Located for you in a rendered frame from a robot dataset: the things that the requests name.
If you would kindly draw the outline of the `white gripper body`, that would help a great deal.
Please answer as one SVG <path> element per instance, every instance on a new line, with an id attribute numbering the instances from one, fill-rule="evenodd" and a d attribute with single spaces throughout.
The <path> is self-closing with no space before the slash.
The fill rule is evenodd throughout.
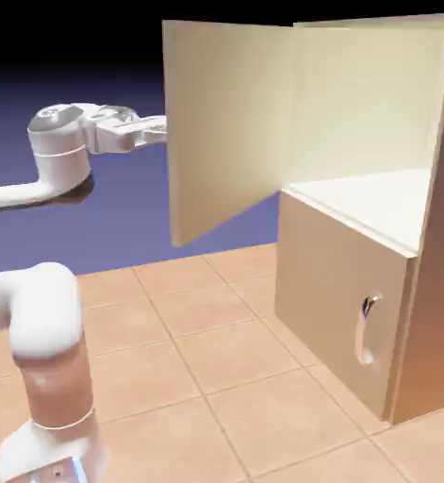
<path id="1" fill-rule="evenodd" d="M 140 148 L 147 144 L 165 142 L 167 139 L 167 116 L 140 117 L 129 114 L 126 119 L 126 147 Z"/>

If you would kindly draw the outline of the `cream cabinet door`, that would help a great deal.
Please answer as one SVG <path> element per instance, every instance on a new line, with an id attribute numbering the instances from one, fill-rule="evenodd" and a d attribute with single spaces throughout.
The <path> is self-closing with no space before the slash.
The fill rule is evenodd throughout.
<path id="1" fill-rule="evenodd" d="M 281 188 L 294 30 L 166 20 L 162 40 L 171 239 L 183 246 Z"/>

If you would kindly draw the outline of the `tan cabinet door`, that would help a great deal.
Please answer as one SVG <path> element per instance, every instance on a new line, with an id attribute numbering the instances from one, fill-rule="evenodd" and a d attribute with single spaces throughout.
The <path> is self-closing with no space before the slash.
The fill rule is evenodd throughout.
<path id="1" fill-rule="evenodd" d="M 383 244 L 291 193 L 280 196 L 274 311 L 306 347 L 377 417 L 387 419 L 417 258 Z M 363 299 L 380 293 L 367 345 L 354 354 Z"/>

